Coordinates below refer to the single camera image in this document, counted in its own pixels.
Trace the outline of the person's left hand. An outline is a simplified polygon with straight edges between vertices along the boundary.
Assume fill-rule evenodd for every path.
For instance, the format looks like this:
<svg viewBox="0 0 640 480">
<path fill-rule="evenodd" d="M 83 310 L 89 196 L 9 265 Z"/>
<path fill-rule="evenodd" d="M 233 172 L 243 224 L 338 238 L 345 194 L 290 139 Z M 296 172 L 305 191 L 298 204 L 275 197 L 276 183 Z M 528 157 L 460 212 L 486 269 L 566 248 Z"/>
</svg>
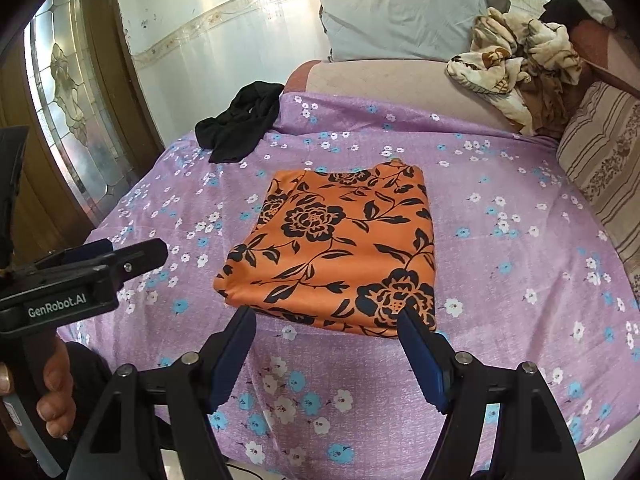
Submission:
<svg viewBox="0 0 640 480">
<path fill-rule="evenodd" d="M 43 381 L 47 390 L 37 403 L 38 415 L 46 423 L 47 432 L 52 438 L 64 438 L 73 427 L 76 404 L 73 400 L 74 381 L 70 374 L 70 356 L 66 345 L 58 336 L 55 336 L 54 352 L 43 367 Z M 1 397 L 8 396 L 13 390 L 12 373 L 1 362 Z M 1 423 L 18 450 L 22 454 L 29 454 L 29 445 L 17 430 L 2 400 Z"/>
</svg>

